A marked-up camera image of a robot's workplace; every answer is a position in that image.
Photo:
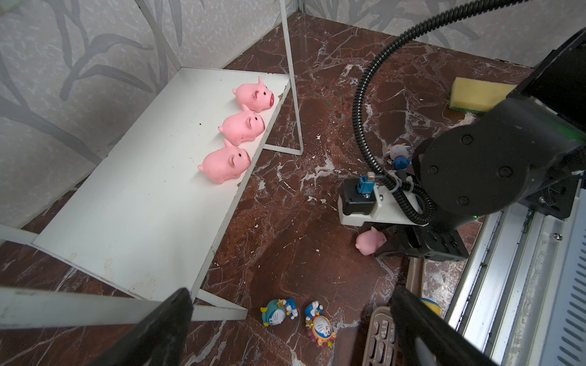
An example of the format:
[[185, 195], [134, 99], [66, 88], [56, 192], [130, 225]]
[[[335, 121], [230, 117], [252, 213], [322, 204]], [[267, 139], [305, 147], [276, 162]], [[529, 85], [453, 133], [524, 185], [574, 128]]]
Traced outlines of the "pink pig toy pair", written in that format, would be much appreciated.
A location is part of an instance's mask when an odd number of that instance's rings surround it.
[[370, 256], [374, 254], [387, 241], [383, 232], [378, 231], [375, 227], [371, 227], [364, 233], [361, 233], [356, 238], [355, 247], [363, 256]]
[[227, 180], [239, 178], [251, 166], [251, 158], [245, 149], [224, 139], [224, 147], [208, 154], [198, 170], [210, 181], [220, 185]]

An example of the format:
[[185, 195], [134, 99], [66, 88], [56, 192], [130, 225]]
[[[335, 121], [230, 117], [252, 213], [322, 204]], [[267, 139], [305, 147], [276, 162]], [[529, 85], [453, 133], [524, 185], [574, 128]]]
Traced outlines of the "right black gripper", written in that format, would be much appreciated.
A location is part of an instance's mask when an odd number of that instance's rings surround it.
[[379, 231], [395, 229], [375, 251], [375, 257], [412, 257], [435, 262], [459, 262], [469, 258], [457, 230], [442, 231], [435, 227], [397, 224], [374, 224], [372, 227]]

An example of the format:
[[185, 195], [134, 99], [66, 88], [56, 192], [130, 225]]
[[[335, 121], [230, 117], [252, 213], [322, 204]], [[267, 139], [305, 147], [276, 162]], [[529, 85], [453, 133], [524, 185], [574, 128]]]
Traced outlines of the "white blue small figurine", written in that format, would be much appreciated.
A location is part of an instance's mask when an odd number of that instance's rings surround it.
[[411, 165], [409, 149], [405, 144], [389, 148], [389, 162], [394, 170], [406, 170]]

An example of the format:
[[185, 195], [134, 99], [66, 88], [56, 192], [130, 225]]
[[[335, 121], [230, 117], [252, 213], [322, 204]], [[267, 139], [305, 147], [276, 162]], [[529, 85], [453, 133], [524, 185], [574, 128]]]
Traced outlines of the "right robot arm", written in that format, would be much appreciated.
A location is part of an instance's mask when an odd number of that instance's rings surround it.
[[417, 182], [436, 205], [426, 226], [401, 226], [378, 256], [468, 258], [459, 227], [585, 168], [585, 32], [552, 51], [477, 121], [421, 143]]

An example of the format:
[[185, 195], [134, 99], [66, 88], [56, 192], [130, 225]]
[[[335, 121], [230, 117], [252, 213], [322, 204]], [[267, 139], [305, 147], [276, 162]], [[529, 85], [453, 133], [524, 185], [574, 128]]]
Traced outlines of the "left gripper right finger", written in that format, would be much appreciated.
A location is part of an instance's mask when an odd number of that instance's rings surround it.
[[493, 365], [405, 287], [390, 300], [404, 365]]

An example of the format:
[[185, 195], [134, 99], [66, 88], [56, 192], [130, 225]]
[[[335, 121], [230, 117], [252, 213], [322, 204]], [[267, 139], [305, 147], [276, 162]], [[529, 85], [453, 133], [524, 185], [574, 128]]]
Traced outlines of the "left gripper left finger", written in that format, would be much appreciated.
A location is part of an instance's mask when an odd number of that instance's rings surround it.
[[180, 288], [92, 362], [93, 365], [179, 365], [194, 306]]

